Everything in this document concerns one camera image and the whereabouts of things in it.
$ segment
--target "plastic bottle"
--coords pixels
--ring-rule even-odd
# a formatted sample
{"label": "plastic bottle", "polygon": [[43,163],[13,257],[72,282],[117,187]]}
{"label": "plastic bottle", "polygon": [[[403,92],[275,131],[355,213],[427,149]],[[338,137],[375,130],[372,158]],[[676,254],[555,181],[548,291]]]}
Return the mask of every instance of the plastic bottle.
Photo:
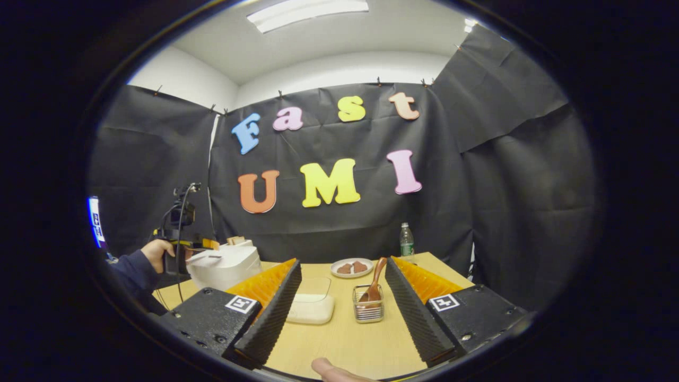
{"label": "plastic bottle", "polygon": [[412,261],[415,255],[415,238],[413,238],[413,233],[410,232],[408,228],[408,223],[401,223],[401,257],[404,260]]}

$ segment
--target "wire basket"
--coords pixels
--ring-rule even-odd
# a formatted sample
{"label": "wire basket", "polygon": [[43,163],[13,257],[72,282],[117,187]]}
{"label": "wire basket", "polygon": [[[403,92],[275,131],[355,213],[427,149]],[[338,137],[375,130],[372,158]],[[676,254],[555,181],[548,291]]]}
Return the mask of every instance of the wire basket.
{"label": "wire basket", "polygon": [[352,299],[354,301],[354,317],[356,322],[360,324],[367,324],[369,322],[378,322],[384,319],[384,294],[382,293],[382,286],[378,284],[380,291],[380,299],[377,301],[359,302],[361,296],[368,290],[370,284],[357,285],[354,287]]}

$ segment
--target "fluorescent light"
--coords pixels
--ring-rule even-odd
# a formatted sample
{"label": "fluorescent light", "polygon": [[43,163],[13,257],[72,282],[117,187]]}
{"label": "fluorescent light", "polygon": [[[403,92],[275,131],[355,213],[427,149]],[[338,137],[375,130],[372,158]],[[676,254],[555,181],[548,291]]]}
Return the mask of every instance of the fluorescent light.
{"label": "fluorescent light", "polygon": [[288,0],[247,18],[260,32],[266,33],[293,22],[348,12],[368,12],[368,3],[366,0]]}

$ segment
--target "table top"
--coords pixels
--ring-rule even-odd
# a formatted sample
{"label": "table top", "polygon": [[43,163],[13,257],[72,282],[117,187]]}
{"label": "table top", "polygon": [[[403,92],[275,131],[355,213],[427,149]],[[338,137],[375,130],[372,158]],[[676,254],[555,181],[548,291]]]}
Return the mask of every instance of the table top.
{"label": "table top", "polygon": [[[422,268],[454,282],[462,288],[474,284],[428,252],[416,254],[414,262]],[[275,262],[261,262],[267,270]],[[342,279],[330,273],[330,264],[302,264],[302,278],[327,277],[328,293],[335,299],[335,310],[329,322],[322,325],[286,322],[265,366],[288,374],[319,379],[311,369],[311,361],[326,357],[333,365],[372,379],[385,379],[426,369],[408,333],[394,294],[380,275],[384,293],[384,319],[359,324],[354,319],[352,290],[354,286],[372,282],[373,273],[354,279]],[[198,291],[191,280],[181,283],[184,299]],[[179,305],[177,286],[162,288],[160,294],[169,307]]]}

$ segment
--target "blue letter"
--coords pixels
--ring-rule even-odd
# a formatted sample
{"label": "blue letter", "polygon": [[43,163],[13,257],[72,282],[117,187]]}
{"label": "blue letter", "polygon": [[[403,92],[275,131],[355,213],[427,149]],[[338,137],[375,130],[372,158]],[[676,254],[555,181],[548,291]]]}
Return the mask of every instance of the blue letter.
{"label": "blue letter", "polygon": [[255,123],[259,120],[259,114],[252,113],[245,118],[231,130],[231,134],[236,134],[240,142],[240,153],[245,154],[252,150],[259,143],[259,139],[253,138],[253,135],[259,134],[259,127]]}

